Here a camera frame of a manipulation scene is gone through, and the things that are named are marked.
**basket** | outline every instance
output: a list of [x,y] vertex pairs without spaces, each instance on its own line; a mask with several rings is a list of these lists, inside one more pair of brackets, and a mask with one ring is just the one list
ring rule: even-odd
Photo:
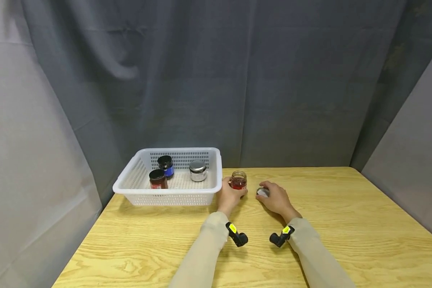
[[[151,189],[149,173],[158,168],[157,159],[173,158],[174,177],[168,189]],[[194,160],[206,163],[207,178],[202,182],[190,179],[189,164]],[[222,187],[222,160],[217,148],[147,148],[134,155],[114,183],[113,191],[123,194],[134,206],[201,206],[210,205]]]

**jar lid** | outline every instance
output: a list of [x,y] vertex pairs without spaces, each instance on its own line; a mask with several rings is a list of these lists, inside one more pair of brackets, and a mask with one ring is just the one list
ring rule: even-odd
[[149,178],[151,180],[159,180],[162,179],[165,176],[165,171],[161,169],[155,169],[152,170],[151,173],[149,173]]
[[165,155],[158,158],[157,161],[159,164],[167,164],[167,163],[171,163],[172,160],[171,160],[171,156]]
[[189,169],[194,172],[200,172],[206,169],[206,164],[201,160],[195,160],[189,164]]

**right hand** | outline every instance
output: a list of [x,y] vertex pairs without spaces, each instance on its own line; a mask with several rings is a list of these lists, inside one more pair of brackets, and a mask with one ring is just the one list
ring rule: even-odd
[[256,199],[263,203],[267,209],[280,214],[286,224],[288,224],[293,218],[302,218],[301,214],[291,205],[285,189],[269,181],[261,182],[259,183],[259,186],[269,189],[270,195],[267,198],[261,195],[256,195]]

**glass jar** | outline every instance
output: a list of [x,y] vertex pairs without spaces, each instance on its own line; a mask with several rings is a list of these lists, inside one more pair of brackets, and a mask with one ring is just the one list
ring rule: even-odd
[[165,155],[158,158],[158,167],[165,171],[165,176],[169,180],[174,176],[173,159],[171,156]]
[[232,189],[245,189],[246,188],[246,173],[243,171],[234,171],[232,173],[232,178],[230,179],[230,187]]
[[190,178],[195,182],[202,182],[206,179],[206,164],[201,160],[192,161],[189,164]]
[[164,170],[153,170],[149,173],[149,181],[151,189],[168,189],[168,180],[166,179]]

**wooden table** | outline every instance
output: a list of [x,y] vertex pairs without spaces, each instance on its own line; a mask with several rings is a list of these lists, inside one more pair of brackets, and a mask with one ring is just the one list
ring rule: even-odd
[[[269,179],[288,191],[357,287],[432,287],[432,235],[356,170],[244,168],[249,195],[231,221],[214,287],[307,287],[289,245],[268,241],[282,224],[254,194]],[[229,176],[233,169],[224,169]],[[115,195],[53,287],[167,287],[214,206],[135,207]],[[164,234],[164,228],[170,234]]]

